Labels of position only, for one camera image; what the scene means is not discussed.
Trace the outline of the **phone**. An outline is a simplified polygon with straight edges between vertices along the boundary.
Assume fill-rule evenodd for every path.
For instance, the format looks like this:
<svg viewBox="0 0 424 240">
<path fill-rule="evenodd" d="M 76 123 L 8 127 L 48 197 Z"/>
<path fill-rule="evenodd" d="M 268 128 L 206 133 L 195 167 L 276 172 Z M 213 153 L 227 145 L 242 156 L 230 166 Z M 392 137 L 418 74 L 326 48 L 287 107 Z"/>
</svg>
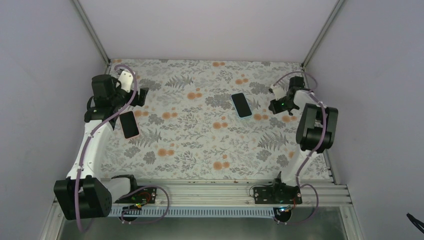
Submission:
<svg viewBox="0 0 424 240">
<path fill-rule="evenodd" d="M 249 102 L 243 93 L 232 94 L 230 97 L 239 118 L 247 118 L 253 114 Z"/>
<path fill-rule="evenodd" d="M 131 139 L 140 134 L 139 126 L 133 111 L 127 111 L 120 114 L 119 120 L 125 139 Z"/>
</svg>

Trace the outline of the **black object at edge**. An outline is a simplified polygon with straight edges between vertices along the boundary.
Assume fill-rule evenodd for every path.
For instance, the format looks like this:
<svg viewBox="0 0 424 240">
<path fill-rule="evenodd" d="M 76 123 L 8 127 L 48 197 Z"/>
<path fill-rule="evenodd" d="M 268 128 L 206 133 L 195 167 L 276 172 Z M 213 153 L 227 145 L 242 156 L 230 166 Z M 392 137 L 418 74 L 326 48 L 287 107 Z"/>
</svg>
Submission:
<svg viewBox="0 0 424 240">
<path fill-rule="evenodd" d="M 419 219 L 415 218 L 412 214 L 406 214 L 408 220 L 421 232 L 424 234 L 424 223 Z"/>
</svg>

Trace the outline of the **aluminium rail frame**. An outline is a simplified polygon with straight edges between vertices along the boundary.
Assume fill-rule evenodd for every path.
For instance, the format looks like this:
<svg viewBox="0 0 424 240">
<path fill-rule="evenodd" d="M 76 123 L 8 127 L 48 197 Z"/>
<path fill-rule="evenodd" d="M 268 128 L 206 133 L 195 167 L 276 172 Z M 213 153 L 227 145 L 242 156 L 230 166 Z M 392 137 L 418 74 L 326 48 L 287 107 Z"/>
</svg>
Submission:
<svg viewBox="0 0 424 240">
<path fill-rule="evenodd" d="M 248 182 L 150 182 L 139 187 L 157 188 L 155 203 L 113 203 L 106 217 L 136 218 L 216 217 L 273 218 L 305 207 L 346 207 L 352 205 L 344 185 L 317 184 L 300 189 L 302 204 L 255 204 L 254 187 L 266 184 Z"/>
</svg>

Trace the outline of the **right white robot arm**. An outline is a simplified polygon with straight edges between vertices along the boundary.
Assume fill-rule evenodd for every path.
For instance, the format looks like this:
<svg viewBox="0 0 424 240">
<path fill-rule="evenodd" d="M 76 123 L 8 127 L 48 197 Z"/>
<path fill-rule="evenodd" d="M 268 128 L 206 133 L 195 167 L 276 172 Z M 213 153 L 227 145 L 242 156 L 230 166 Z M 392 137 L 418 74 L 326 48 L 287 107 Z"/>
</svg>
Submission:
<svg viewBox="0 0 424 240">
<path fill-rule="evenodd" d="M 295 135 L 294 159 L 273 180 L 270 200 L 276 204 L 300 204 L 301 176 L 312 159 L 333 145 L 338 110 L 318 100 L 313 89 L 306 88 L 301 76 L 291 77 L 287 90 L 274 83 L 269 91 L 274 94 L 268 107 L 273 114 L 302 112 Z"/>
</svg>

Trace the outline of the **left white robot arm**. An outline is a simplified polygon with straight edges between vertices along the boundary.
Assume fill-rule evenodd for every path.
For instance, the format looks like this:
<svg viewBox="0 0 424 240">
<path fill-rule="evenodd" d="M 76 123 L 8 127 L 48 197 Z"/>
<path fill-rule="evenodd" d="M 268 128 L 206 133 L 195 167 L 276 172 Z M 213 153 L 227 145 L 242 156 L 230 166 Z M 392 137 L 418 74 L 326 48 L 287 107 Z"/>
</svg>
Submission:
<svg viewBox="0 0 424 240">
<path fill-rule="evenodd" d="M 137 181 L 132 174 L 117 175 L 107 183 L 100 178 L 106 147 L 116 124 L 122 124 L 125 138 L 140 134 L 135 117 L 128 106 L 145 103 L 148 88 L 132 90 L 135 76 L 123 71 L 118 78 L 109 74 L 94 76 L 93 91 L 84 114 L 84 134 L 71 170 L 57 180 L 53 191 L 67 220 L 107 217 L 113 203 L 120 198 L 131 203 L 139 197 Z"/>
</svg>

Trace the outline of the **aluminium corner post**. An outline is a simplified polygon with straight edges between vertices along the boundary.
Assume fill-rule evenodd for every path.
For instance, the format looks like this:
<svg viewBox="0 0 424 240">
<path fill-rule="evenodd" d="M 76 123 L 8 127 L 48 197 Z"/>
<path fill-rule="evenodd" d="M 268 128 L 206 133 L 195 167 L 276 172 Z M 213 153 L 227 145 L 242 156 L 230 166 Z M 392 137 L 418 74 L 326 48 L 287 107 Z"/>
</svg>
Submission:
<svg viewBox="0 0 424 240">
<path fill-rule="evenodd" d="M 303 69 L 306 69 L 312 58 L 314 57 L 314 54 L 318 50 L 318 48 L 321 45 L 321 42 L 323 41 L 324 37 L 326 36 L 327 32 L 329 31 L 330 27 L 332 26 L 333 22 L 339 15 L 339 12 L 343 8 L 345 4 L 345 0 L 337 0 L 335 2 L 335 5 L 333 6 L 330 14 L 328 15 L 324 25 L 322 26 L 321 30 L 319 31 L 315 41 L 313 42 L 311 48 L 309 49 L 304 61 L 302 62 Z"/>
<path fill-rule="evenodd" d="M 89 17 L 88 14 L 86 13 L 86 11 L 84 10 L 83 5 L 81 4 L 81 2 L 79 0 L 71 0 L 71 2 L 73 3 L 73 5 L 76 8 L 77 13 L 79 14 L 82 22 L 84 23 L 85 28 L 87 29 L 98 53 L 100 54 L 102 60 L 104 61 L 104 63 L 106 64 L 106 66 L 110 65 L 110 58 L 108 57 L 105 48 L 103 47 L 100 38 L 98 37 Z"/>
</svg>

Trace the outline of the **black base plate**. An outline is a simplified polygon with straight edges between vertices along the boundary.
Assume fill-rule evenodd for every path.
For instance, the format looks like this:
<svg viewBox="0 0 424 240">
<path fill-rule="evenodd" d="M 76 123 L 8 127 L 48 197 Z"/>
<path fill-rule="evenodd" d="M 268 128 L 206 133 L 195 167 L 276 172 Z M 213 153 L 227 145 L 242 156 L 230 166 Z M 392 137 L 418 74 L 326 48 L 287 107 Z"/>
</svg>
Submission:
<svg viewBox="0 0 424 240">
<path fill-rule="evenodd" d="M 131 196 L 123 197 L 115 201 L 117 204 L 133 204 L 133 205 L 145 205 L 154 204 L 156 200 L 157 188 L 147 187 L 142 189 Z"/>
<path fill-rule="evenodd" d="M 253 197 L 257 205 L 303 203 L 302 194 L 298 186 L 255 186 L 253 188 Z"/>
</svg>

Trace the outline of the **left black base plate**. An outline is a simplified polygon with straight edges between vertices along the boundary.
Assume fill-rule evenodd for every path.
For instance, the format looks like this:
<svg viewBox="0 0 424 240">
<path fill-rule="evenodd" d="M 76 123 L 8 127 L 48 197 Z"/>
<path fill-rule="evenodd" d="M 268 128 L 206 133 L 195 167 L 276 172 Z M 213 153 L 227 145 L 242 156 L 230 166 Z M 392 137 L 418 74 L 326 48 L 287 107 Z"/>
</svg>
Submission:
<svg viewBox="0 0 424 240">
<path fill-rule="evenodd" d="M 147 187 L 142 189 L 131 196 L 123 197 L 115 201 L 117 204 L 133 204 L 133 205 L 145 205 L 154 204 L 156 200 L 157 188 Z"/>
</svg>

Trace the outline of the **floral patterned table mat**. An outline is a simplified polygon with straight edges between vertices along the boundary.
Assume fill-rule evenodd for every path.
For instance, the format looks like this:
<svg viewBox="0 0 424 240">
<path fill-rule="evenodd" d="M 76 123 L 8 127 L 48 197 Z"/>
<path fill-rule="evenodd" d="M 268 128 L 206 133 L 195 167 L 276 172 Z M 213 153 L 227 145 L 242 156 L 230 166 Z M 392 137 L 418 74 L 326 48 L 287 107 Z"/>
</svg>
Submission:
<svg viewBox="0 0 424 240">
<path fill-rule="evenodd" d="M 138 86 L 133 108 L 140 134 L 125 139 L 119 124 L 101 176 L 139 179 L 271 180 L 294 159 L 301 112 L 273 114 L 269 87 L 301 70 L 295 62 L 121 59 Z M 243 93 L 252 115 L 240 118 L 231 95 Z"/>
</svg>

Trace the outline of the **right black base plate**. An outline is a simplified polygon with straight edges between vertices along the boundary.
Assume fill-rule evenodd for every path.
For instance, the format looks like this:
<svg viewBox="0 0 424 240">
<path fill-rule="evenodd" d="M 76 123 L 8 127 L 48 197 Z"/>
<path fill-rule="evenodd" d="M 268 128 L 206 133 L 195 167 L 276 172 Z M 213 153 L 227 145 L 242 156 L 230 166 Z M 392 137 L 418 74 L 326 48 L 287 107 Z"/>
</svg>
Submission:
<svg viewBox="0 0 424 240">
<path fill-rule="evenodd" d="M 257 205 L 303 203 L 302 194 L 298 186 L 255 186 L 253 188 L 253 197 Z"/>
</svg>

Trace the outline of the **phone in pink case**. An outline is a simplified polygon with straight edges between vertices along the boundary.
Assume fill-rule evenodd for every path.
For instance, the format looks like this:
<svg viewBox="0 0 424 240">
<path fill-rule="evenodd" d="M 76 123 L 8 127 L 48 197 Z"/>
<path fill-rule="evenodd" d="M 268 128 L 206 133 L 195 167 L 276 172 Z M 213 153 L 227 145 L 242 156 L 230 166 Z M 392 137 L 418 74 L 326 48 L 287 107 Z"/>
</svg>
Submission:
<svg viewBox="0 0 424 240">
<path fill-rule="evenodd" d="M 120 114 L 119 120 L 125 139 L 131 139 L 140 134 L 139 126 L 133 111 L 127 111 Z"/>
</svg>

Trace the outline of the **right aluminium corner post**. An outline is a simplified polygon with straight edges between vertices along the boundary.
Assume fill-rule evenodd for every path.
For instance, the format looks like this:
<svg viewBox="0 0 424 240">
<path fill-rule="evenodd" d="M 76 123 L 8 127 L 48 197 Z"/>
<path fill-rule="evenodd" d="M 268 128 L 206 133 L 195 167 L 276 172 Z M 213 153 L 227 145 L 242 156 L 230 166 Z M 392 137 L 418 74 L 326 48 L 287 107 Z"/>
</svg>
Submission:
<svg viewBox="0 0 424 240">
<path fill-rule="evenodd" d="M 302 62 L 303 69 L 306 69 L 312 58 L 314 57 L 314 54 L 318 50 L 318 48 L 321 45 L 321 42 L 323 41 L 324 37 L 326 36 L 327 32 L 329 31 L 330 27 L 332 26 L 333 22 L 339 15 L 339 12 L 343 8 L 345 4 L 345 0 L 337 0 L 335 2 L 335 5 L 333 6 L 330 14 L 328 15 L 324 25 L 322 26 L 321 30 L 319 31 L 315 41 L 313 42 L 311 48 L 309 49 L 304 61 Z"/>
</svg>

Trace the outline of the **left aluminium corner post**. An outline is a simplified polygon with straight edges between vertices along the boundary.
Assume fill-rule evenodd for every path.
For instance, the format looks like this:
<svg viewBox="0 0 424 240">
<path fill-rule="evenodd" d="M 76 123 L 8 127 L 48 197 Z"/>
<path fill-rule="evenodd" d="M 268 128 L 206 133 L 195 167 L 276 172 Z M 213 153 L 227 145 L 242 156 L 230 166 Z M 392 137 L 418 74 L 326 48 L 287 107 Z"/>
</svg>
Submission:
<svg viewBox="0 0 424 240">
<path fill-rule="evenodd" d="M 106 64 L 106 66 L 110 65 L 110 58 L 108 57 L 105 48 L 103 47 L 100 38 L 98 37 L 89 17 L 88 14 L 86 13 L 86 11 L 84 10 L 83 5 L 81 4 L 81 2 L 79 0 L 71 0 L 71 2 L 73 3 L 73 5 L 76 8 L 77 13 L 79 14 L 82 22 L 84 23 L 85 28 L 87 29 L 98 53 L 100 54 L 102 60 L 104 61 L 104 63 Z"/>
</svg>

